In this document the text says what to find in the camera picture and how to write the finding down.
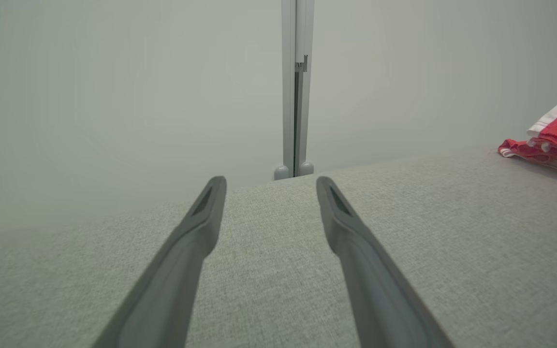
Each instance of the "textured gray fabric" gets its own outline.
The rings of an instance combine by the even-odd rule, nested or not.
[[[328,176],[457,346],[557,347],[555,170],[491,151]],[[358,346],[315,180],[228,193],[188,347]],[[187,209],[0,233],[0,347],[89,346]]]

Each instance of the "white wall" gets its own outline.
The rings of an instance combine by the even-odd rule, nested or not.
[[[278,0],[0,0],[0,231],[282,163]]]
[[[314,21],[317,172],[497,148],[557,103],[557,0],[321,0]]]

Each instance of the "gray fabric surface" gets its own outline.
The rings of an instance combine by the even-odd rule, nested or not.
[[[557,347],[555,170],[484,151],[328,176],[457,346]],[[188,347],[358,346],[315,180],[228,194]],[[0,347],[90,346],[187,209],[0,233]]]

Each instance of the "white backdrop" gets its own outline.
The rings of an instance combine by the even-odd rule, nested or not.
[[[557,104],[557,0],[318,1],[314,21],[316,172],[494,149]]]
[[[282,164],[279,0],[0,0],[0,231]]]

